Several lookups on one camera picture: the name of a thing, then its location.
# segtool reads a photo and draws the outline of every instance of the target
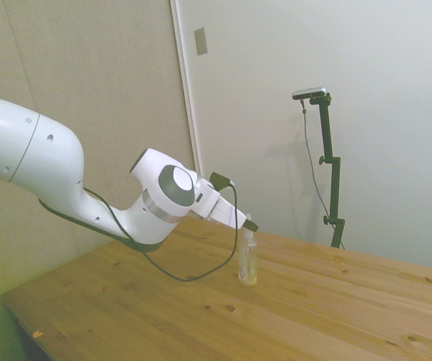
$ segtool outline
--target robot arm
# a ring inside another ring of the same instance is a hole
[[[121,231],[105,203],[83,188],[83,149],[66,126],[0,99],[0,179],[34,193],[52,213],[118,239]],[[154,149],[130,170],[143,192],[129,208],[110,207],[123,229],[146,250],[154,250],[190,211],[235,228],[235,209],[211,183]],[[237,212],[238,228],[246,217]]]

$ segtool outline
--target plastic bottle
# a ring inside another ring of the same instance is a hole
[[[243,229],[239,243],[239,279],[246,286],[252,286],[258,280],[258,253],[254,232]]]

